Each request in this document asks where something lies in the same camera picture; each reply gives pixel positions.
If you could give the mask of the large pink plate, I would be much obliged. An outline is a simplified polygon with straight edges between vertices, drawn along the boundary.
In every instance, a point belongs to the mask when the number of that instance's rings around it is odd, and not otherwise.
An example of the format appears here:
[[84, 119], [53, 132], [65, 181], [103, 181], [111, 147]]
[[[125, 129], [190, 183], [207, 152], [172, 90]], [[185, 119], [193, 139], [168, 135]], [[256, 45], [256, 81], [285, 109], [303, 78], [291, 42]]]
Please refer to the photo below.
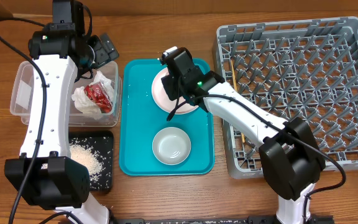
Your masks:
[[[158, 74], [155, 76], [152, 82], [152, 98], [154, 99], [154, 102], [157, 104], [157, 106], [160, 109], [169, 113], [174, 109], [176, 105], [176, 101], [170, 100], [163, 88], [162, 78], [167, 75], [168, 75], [168, 69], [164, 68], [161, 71], [159, 71]], [[187, 114], [196, 110], [197, 108], [198, 106], [191, 106], [189, 104], [185, 104], [179, 109], [177, 109], [175, 114]]]

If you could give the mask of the grey round bowl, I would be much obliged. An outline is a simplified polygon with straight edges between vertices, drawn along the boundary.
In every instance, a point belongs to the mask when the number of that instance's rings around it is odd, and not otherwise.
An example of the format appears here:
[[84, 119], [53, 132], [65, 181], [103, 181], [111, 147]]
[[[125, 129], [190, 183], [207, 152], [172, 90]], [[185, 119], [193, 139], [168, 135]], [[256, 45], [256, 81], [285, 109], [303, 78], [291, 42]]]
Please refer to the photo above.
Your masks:
[[179, 165], [190, 155], [190, 137], [180, 128], [167, 127], [161, 129], [152, 141], [152, 152], [162, 164]]

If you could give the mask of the red snack wrapper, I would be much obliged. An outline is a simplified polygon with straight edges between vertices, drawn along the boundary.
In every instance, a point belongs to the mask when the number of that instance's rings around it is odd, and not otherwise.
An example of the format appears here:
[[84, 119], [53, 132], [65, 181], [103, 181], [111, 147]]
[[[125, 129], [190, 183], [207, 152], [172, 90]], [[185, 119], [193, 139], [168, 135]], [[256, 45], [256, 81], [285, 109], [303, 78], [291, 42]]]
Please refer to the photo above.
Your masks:
[[95, 103], [102, 113], [110, 113], [112, 104], [101, 82], [89, 84], [84, 89], [86, 96]]

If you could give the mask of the white napkin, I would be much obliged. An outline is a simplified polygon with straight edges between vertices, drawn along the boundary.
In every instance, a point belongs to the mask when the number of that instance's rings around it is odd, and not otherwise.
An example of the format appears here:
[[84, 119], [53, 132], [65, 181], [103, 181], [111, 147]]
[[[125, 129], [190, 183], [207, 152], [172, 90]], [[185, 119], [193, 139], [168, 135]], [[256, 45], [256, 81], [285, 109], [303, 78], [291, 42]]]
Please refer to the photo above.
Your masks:
[[[104, 85], [104, 89], [108, 94], [108, 97], [112, 104], [112, 110], [116, 108], [114, 97], [116, 96], [114, 92], [114, 88], [112, 87], [112, 80], [107, 78], [101, 71], [96, 72], [96, 76], [94, 78], [94, 81], [90, 84], [95, 84], [97, 82], [101, 82]], [[75, 108], [83, 113], [86, 117], [93, 118], [93, 119], [101, 119], [104, 115], [107, 115], [107, 113], [102, 113], [99, 107], [93, 103], [85, 94], [86, 86], [81, 86], [78, 88], [75, 88], [73, 94], [71, 95], [71, 99], [74, 101]]]

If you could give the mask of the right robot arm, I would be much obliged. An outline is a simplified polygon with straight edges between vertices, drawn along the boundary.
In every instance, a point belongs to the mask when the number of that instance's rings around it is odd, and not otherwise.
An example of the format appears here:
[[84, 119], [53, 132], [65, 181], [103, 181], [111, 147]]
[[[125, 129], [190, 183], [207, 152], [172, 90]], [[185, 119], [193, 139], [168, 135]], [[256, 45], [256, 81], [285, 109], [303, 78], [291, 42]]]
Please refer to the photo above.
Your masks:
[[227, 121], [257, 147], [264, 179], [278, 195], [276, 223], [310, 222], [309, 199], [325, 161], [305, 121], [266, 112], [213, 71], [169, 74], [161, 81], [170, 100], [184, 97]]

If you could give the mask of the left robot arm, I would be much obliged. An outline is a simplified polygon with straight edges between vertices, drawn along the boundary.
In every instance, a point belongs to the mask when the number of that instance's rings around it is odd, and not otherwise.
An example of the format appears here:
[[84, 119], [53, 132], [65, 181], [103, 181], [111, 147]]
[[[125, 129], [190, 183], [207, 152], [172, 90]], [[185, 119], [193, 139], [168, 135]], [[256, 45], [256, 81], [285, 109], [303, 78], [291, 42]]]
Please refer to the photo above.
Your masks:
[[80, 67], [91, 68], [94, 50], [85, 30], [73, 22], [51, 23], [29, 40], [26, 59], [34, 68], [34, 89], [27, 133], [19, 158], [4, 166], [17, 190], [14, 205], [53, 210], [77, 223], [115, 223], [109, 208], [90, 192], [87, 168], [71, 159], [68, 122], [70, 97]]

